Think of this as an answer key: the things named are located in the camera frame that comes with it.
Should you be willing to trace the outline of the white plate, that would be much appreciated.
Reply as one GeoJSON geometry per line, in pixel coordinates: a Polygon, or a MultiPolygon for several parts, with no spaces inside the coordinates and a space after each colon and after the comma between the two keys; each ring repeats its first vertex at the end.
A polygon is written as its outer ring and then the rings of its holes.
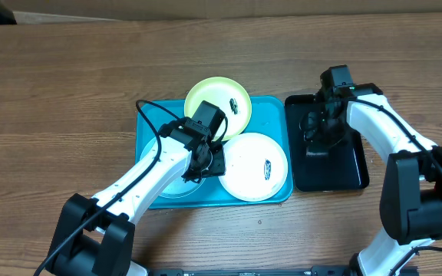
{"type": "Polygon", "coordinates": [[[224,148],[226,173],[219,180],[223,188],[245,202],[261,202],[283,187],[289,165],[282,147],[261,133],[243,133],[224,148]]]}

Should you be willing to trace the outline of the yellow-green plate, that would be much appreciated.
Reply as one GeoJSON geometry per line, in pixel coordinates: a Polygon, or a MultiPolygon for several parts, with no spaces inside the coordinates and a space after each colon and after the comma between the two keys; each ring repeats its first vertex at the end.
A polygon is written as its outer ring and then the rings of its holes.
{"type": "Polygon", "coordinates": [[[209,77],[193,86],[186,96],[184,115],[193,117],[202,101],[207,101],[224,112],[228,126],[222,123],[215,138],[223,133],[223,141],[231,140],[248,126],[252,115],[252,103],[246,89],[227,77],[209,77]]]}

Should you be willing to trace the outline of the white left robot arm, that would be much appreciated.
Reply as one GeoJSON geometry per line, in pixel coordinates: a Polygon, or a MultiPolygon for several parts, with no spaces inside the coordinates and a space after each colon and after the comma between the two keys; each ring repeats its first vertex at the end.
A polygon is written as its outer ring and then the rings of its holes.
{"type": "Polygon", "coordinates": [[[63,206],[47,258],[37,268],[54,275],[147,275],[132,259],[137,223],[175,179],[201,180],[225,171],[221,141],[227,121],[184,117],[154,130],[150,152],[91,198],[75,194],[63,206]]]}

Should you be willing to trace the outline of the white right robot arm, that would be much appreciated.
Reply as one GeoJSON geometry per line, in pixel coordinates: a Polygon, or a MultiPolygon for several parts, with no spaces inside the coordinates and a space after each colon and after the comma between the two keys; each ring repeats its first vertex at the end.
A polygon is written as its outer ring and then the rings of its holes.
{"type": "Polygon", "coordinates": [[[321,87],[304,117],[305,139],[321,153],[348,129],[360,133],[386,164],[382,228],[355,254],[350,275],[398,275],[422,251],[442,252],[442,146],[402,119],[374,84],[321,87]]]}

